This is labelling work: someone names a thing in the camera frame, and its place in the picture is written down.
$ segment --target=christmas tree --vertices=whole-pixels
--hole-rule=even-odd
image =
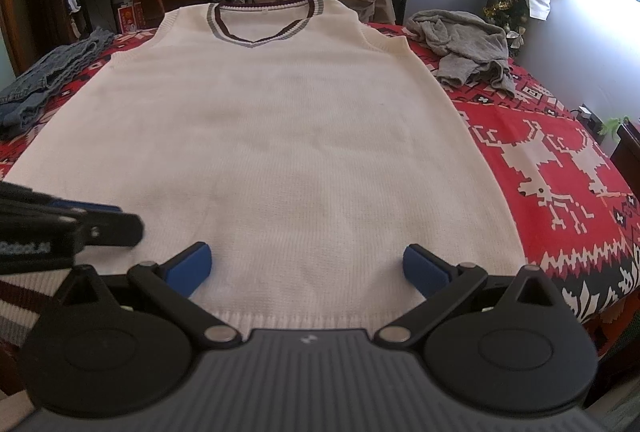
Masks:
[[[489,24],[500,26],[508,35],[509,56],[514,58],[524,44],[522,36],[529,21],[529,6],[525,0],[498,0],[484,8],[484,17]]]

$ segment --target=red box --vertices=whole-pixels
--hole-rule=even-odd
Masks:
[[[136,23],[136,15],[133,6],[121,6],[118,8],[118,22],[120,24],[120,33],[134,33],[138,30]]]
[[[145,13],[142,11],[140,0],[133,0],[133,16],[136,19],[138,29],[146,29]]]

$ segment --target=reindeer pattern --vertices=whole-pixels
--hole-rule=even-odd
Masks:
[[[567,148],[563,138],[556,138],[552,134],[543,132],[540,124],[535,120],[523,120],[529,126],[529,134],[526,139],[516,143],[503,143],[496,138],[497,131],[485,129],[481,125],[471,125],[468,116],[460,113],[468,128],[473,132],[478,141],[487,147],[499,148],[505,163],[516,172],[523,174],[524,181],[518,186],[518,191],[523,196],[535,195],[539,206],[549,209],[552,220],[551,228],[566,229],[572,225],[576,234],[587,233],[585,222],[593,219],[584,205],[574,200],[567,192],[554,192],[540,173],[543,164],[556,163],[564,168],[556,152],[567,154],[576,167],[587,174],[590,179],[590,191],[596,196],[607,196],[607,187],[598,177],[598,168],[609,165],[605,161],[600,150],[594,145],[583,128],[576,128],[582,136],[582,146],[579,150]]]

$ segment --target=bed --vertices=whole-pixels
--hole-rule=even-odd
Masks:
[[[398,26],[373,27],[389,37],[404,36]],[[0,176],[6,176],[57,110],[113,53],[140,46],[154,33],[143,30],[116,37],[50,99],[37,125],[0,143]],[[413,41],[410,46],[430,70],[438,67],[434,53]],[[640,284],[638,200],[562,103],[526,70],[512,64],[512,72],[514,98],[483,84],[446,92],[504,193],[527,261],[553,279],[580,321],[591,318],[587,328],[598,352],[605,354],[638,306],[630,303],[633,309],[624,312],[624,301],[615,304]],[[593,318],[606,308],[610,309]]]

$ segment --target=striped collar trim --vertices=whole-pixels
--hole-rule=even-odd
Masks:
[[[237,37],[230,33],[220,15],[221,9],[229,11],[276,11],[279,9],[296,8],[303,4],[308,4],[309,7],[306,18],[293,21],[273,36],[253,41]],[[286,40],[293,37],[293,35],[299,33],[306,27],[312,17],[322,14],[323,11],[324,2],[322,0],[287,0],[285,2],[271,2],[267,4],[222,4],[219,2],[209,5],[207,22],[209,22],[212,33],[220,40],[247,48],[253,48],[274,40]]]

